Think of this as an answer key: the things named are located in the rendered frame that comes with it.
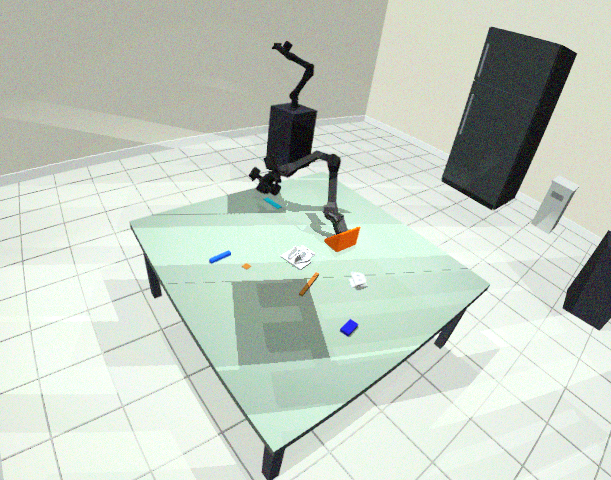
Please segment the brown flat bar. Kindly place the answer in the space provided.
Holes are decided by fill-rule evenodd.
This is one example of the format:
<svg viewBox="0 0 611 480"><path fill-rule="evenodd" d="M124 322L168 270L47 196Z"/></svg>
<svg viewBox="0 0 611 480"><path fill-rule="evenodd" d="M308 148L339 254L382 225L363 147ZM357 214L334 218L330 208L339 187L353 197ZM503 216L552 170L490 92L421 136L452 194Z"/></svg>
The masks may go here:
<svg viewBox="0 0 611 480"><path fill-rule="evenodd" d="M303 297L304 294L307 292L307 290L310 288L310 286L314 283L314 281L317 279L317 277L319 276L319 273L315 273L312 278L308 281L308 283L305 285L305 287L301 290L301 292L299 293L299 296Z"/></svg>

